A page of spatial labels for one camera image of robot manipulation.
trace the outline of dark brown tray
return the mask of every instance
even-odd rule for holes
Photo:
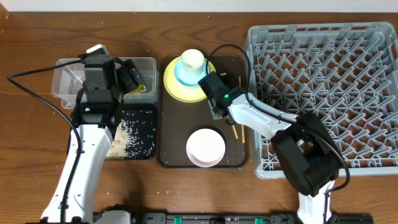
[[[162,63],[162,74],[167,65],[179,55],[171,55]],[[214,55],[211,62],[218,73],[227,73],[227,80],[231,88],[245,82],[245,66],[242,59],[236,55]],[[235,124],[239,139],[235,138],[232,126],[225,123],[225,119],[213,120],[207,99],[197,103],[183,103],[176,100],[167,92],[160,76],[160,148],[159,161],[170,168],[198,168],[188,158],[186,143],[189,136],[198,129],[210,128],[221,134],[226,143],[224,158],[214,167],[240,167],[248,159],[248,144],[242,143],[241,125]]]

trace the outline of white wall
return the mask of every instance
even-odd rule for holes
[[[398,12],[398,0],[0,0],[12,11]]]

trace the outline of plastic bin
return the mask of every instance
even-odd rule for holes
[[[398,39],[390,23],[254,26],[244,48],[259,100],[317,114],[351,175],[398,174]],[[270,140],[254,131],[251,139],[256,175],[284,178]]]
[[[145,80],[145,89],[140,93],[128,93],[124,95],[124,103],[150,103],[157,105],[159,92],[159,73],[156,71],[154,58],[132,58],[122,57],[125,61],[131,59]],[[63,58],[58,60],[57,65],[78,60],[78,58]],[[73,109],[76,102],[76,94],[86,80],[84,65],[76,63],[58,68],[54,71],[51,94],[62,99],[62,107]],[[87,101],[83,95],[82,102]]]

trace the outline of cable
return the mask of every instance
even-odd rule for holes
[[[345,180],[345,182],[344,182],[343,184],[341,184],[340,186],[334,187],[334,188],[329,189],[329,190],[327,190],[327,191],[325,192],[325,197],[326,197],[326,199],[325,199],[325,209],[324,209],[324,212],[323,212],[323,217],[324,217],[324,223],[326,223],[326,211],[327,211],[327,202],[328,202],[327,199],[328,199],[328,197],[329,197],[329,193],[330,193],[330,192],[334,192],[334,191],[336,191],[336,190],[343,189],[344,187],[346,187],[346,186],[348,185],[349,180],[350,180],[349,169],[347,168],[347,165],[346,165],[345,162],[344,162],[344,157],[343,157],[343,155],[341,155],[341,152],[340,152],[336,147],[331,146],[330,143],[328,143],[328,141],[326,141],[326,140],[324,139],[324,137],[320,136],[320,135],[317,134],[315,131],[312,131],[312,130],[309,129],[308,127],[305,128],[305,127],[303,127],[303,126],[297,124],[295,121],[292,121],[292,120],[283,118],[283,117],[281,116],[281,114],[279,114],[279,115],[272,114],[272,113],[270,113],[270,112],[268,112],[268,111],[266,111],[266,110],[264,110],[264,109],[258,107],[256,104],[253,103],[253,100],[250,100],[250,99],[249,99],[249,82],[250,82],[250,76],[251,76],[251,64],[250,64],[249,56],[247,55],[247,53],[246,53],[241,47],[239,47],[239,46],[237,46],[237,45],[234,45],[234,44],[223,44],[223,45],[217,47],[216,49],[214,49],[214,51],[212,51],[212,53],[209,54],[208,60],[206,61],[206,68],[208,68],[209,61],[211,60],[211,57],[214,55],[214,53],[215,53],[217,50],[219,50],[219,49],[221,49],[221,48],[223,48],[223,47],[234,47],[234,48],[240,50],[240,51],[243,53],[244,57],[246,58],[246,61],[247,61],[247,63],[248,63],[248,75],[247,75],[247,80],[246,80],[246,91],[245,91],[245,95],[246,95],[246,100],[248,101],[248,103],[249,103],[250,106],[254,107],[255,109],[259,110],[260,112],[262,112],[262,113],[264,113],[264,114],[266,114],[266,115],[268,115],[268,116],[270,116],[270,117],[273,117],[273,118],[275,118],[275,119],[278,119],[279,121],[286,122],[286,123],[288,123],[288,124],[291,124],[292,126],[296,126],[297,128],[302,129],[303,131],[307,131],[307,132],[310,133],[312,136],[314,136],[315,139],[321,139],[325,144],[328,145],[328,147],[330,147],[330,148],[332,149],[331,151],[335,154],[335,156],[338,158],[338,160],[339,160],[339,162],[341,163],[341,165],[344,167],[344,170],[346,171],[346,180]]]
[[[73,166],[72,166],[72,169],[70,171],[67,184],[65,185],[65,191],[63,192],[63,197],[62,197],[62,202],[61,202],[61,217],[60,217],[60,223],[62,223],[62,224],[65,223],[65,209],[66,209],[66,204],[67,204],[67,197],[68,197],[68,193],[69,193],[69,188],[70,188],[70,186],[72,184],[73,176],[75,175],[77,164],[79,163],[79,158],[80,158],[80,154],[81,154],[81,150],[82,150],[80,136],[79,136],[79,133],[77,132],[76,128],[73,127],[72,122],[70,121],[68,116],[66,116],[64,113],[62,113],[62,111],[59,110],[56,106],[54,106],[52,103],[48,102],[47,100],[45,100],[41,96],[37,95],[33,91],[28,90],[27,88],[25,88],[24,86],[22,86],[21,84],[16,82],[14,80],[14,78],[15,77],[24,76],[24,75],[30,75],[30,74],[33,74],[33,73],[46,72],[46,71],[54,70],[56,68],[64,67],[66,65],[71,65],[71,64],[80,63],[80,62],[81,62],[81,60],[76,60],[76,61],[63,63],[63,64],[60,64],[60,65],[56,65],[54,67],[42,68],[42,69],[33,70],[33,71],[29,71],[29,72],[22,72],[22,73],[18,73],[18,74],[15,74],[15,75],[10,75],[9,77],[7,77],[8,81],[10,81],[16,87],[20,88],[21,90],[24,90],[25,92],[27,92],[28,94],[30,94],[34,98],[40,100],[41,102],[45,103],[46,105],[50,106],[53,110],[55,110],[58,114],[60,114],[62,116],[62,118],[65,119],[65,121],[67,121],[67,123],[70,125],[70,127],[72,128],[73,133],[75,133],[78,146],[77,146],[77,151],[76,151],[76,159],[75,159],[75,161],[73,163]]]

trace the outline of yellow plate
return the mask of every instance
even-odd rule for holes
[[[185,86],[175,78],[174,67],[178,60],[180,60],[180,57],[172,60],[164,72],[163,83],[167,92],[175,99],[185,103],[194,103],[205,99],[206,95],[199,85],[193,87]],[[209,68],[210,72],[216,70],[211,62],[209,62]]]

